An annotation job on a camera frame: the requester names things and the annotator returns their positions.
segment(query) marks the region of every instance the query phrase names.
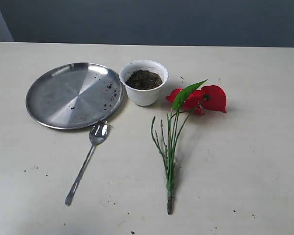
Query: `green leaf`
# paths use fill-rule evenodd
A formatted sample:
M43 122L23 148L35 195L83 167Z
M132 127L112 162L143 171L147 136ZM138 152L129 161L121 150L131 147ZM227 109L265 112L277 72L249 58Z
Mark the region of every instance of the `green leaf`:
M183 90L181 90L181 92L179 94L177 94L177 96L174 99L172 109L178 110L179 108L181 108L184 101L191 95L191 93L193 93L198 87L200 87L206 81L207 81L207 79L202 82L192 84L192 85L184 88Z

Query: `plate rim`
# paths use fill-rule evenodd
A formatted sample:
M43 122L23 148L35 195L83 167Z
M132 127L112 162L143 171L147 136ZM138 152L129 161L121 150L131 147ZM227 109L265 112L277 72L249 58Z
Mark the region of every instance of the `plate rim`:
M54 125L49 125L49 124L46 124L40 120L38 120L36 117L34 117L34 115L31 113L30 111L30 108L28 107L28 96L29 96L29 92L33 89L33 86L35 85L35 83L43 76L45 76L47 73L53 71L53 70L56 70L56 69L60 69L62 67L66 67L66 66L70 66L70 65L74 65L74 64L87 64L87 65L95 65L95 66L100 66L100 67L103 67L103 68L106 68L112 72L114 72L117 77L118 77L118 81L120 83L120 100L119 102L117 102L117 104L114 106L113 109L111 109L103 118L97 120L97 121L94 121L94 122L91 122L91 123L87 123L87 124L84 124L84 125L80 125L80 126L77 126L77 127L59 127L59 126L54 126ZM85 128L85 127L89 127L89 126L92 126L94 125L95 123L97 123L98 121L102 121L106 118L108 118L109 116L111 116L118 108L119 106L121 105L122 101L123 101L123 98L124 98L124 85L123 83L121 82L120 80L120 75L114 71L113 69L107 67L107 66L104 66L104 65L101 65L101 64L95 64L95 63L89 63L89 62L74 62L74 63L70 63L70 64L66 64L66 65L61 65L61 66L58 66L54 69L51 69L47 72L45 72L44 74L42 74L41 76L39 76L32 84L31 86L29 87L28 91L27 91L27 94L26 94L26 98L25 98L25 105L26 105L26 109L27 109L27 112L28 114L36 121L38 122L39 124L45 126L45 127L48 127L48 128L51 128L51 129L56 129L56 130L77 130L77 129L82 129L82 128Z

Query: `white pot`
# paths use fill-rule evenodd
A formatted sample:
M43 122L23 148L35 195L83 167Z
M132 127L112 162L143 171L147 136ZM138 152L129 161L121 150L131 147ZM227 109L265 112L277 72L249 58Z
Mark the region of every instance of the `white pot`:
M126 85L126 81L137 70L148 70L157 73L162 80L159 87L150 90L138 90ZM168 80L168 71L161 64L151 60L137 60L125 65L120 71L120 80L125 85L127 96L131 101L140 106L148 106L156 102L161 88Z

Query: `spoon handle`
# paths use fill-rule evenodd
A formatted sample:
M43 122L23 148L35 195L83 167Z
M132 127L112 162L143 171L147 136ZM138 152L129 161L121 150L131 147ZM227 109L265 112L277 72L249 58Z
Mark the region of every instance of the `spoon handle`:
M83 176L84 171L85 171L85 169L87 167L87 164L88 164L88 162L90 160L90 155L91 155L94 147L95 147L95 145L93 144L92 147L90 148L88 154L87 154L87 157L86 157L86 159L84 161L84 164L83 164L81 170L79 171L79 174L78 174L76 180L74 181L74 183L72 185L72 188L71 188L70 192L68 193L67 198L64 201L65 205L67 205L67 206L69 206L73 201L73 197L74 197L75 192L77 190L78 184L79 184L80 180L82 179L82 176Z

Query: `gray wall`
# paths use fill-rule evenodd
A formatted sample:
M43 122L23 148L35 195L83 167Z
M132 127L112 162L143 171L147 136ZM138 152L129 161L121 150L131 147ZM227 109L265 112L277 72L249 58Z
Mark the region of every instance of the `gray wall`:
M294 47L294 0L0 0L16 42Z

